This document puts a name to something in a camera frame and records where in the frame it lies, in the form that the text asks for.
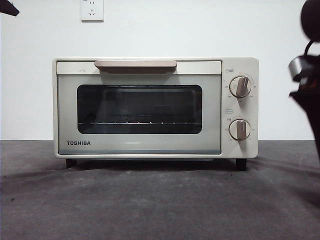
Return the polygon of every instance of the oven foot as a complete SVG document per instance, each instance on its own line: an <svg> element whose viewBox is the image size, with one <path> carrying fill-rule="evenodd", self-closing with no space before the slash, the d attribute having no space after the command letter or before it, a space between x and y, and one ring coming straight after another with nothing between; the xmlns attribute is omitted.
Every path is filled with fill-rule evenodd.
<svg viewBox="0 0 320 240"><path fill-rule="evenodd" d="M236 158L235 159L236 169L238 171L247 170L247 159L246 158Z"/></svg>
<svg viewBox="0 0 320 240"><path fill-rule="evenodd" d="M73 160L73 159L66 159L65 160L65 166L67 169L72 168L75 165L77 165L77 160Z"/></svg>

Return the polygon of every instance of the control knob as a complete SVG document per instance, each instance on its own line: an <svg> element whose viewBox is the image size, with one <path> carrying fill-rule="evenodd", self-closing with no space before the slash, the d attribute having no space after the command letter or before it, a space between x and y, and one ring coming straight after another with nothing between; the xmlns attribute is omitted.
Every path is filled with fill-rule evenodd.
<svg viewBox="0 0 320 240"><path fill-rule="evenodd" d="M233 96L244 98L251 91L251 82L247 76L238 76L230 82L229 88Z"/></svg>
<svg viewBox="0 0 320 240"><path fill-rule="evenodd" d="M230 135L238 141L246 140L250 135L251 128L245 120L238 119L229 126Z"/></svg>

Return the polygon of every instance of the electrical outlet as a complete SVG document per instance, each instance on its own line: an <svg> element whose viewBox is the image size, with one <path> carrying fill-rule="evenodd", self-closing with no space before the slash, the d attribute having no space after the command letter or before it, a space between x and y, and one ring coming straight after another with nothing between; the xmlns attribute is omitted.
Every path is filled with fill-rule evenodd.
<svg viewBox="0 0 320 240"><path fill-rule="evenodd" d="M80 0L82 21L103 21L104 0Z"/></svg>

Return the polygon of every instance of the toaster oven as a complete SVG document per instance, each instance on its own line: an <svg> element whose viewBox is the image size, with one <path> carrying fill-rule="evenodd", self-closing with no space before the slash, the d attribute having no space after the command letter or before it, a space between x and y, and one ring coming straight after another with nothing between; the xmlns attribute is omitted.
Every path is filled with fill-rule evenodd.
<svg viewBox="0 0 320 240"><path fill-rule="evenodd" d="M235 158L258 154L252 57L53 60L54 153L66 159Z"/></svg>

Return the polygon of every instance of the toshiba logo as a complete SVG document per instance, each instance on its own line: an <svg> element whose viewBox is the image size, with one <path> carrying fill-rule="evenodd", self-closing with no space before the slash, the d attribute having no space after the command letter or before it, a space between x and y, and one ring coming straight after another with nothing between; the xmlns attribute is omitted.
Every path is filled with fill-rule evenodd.
<svg viewBox="0 0 320 240"><path fill-rule="evenodd" d="M68 145L91 145L90 141L66 141Z"/></svg>

